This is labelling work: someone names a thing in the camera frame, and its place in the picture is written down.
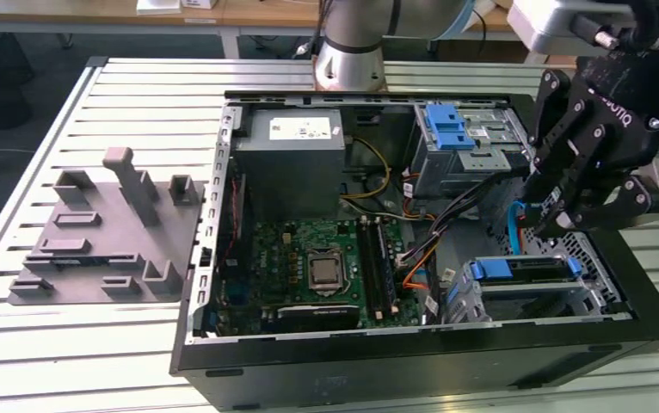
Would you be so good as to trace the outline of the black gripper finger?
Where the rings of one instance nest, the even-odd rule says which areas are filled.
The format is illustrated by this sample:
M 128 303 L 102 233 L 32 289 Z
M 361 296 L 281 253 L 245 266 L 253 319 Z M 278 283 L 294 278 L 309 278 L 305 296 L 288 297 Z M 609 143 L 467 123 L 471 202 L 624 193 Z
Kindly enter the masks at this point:
M 659 219 L 657 179 L 645 172 L 656 150 L 633 152 L 636 141 L 649 138 L 597 124 L 539 148 L 539 189 L 560 190 L 540 218 L 540 237 L 620 230 Z
M 535 101 L 531 172 L 521 192 L 523 227 L 580 227 L 588 168 L 588 98 L 560 70 L 545 70 Z

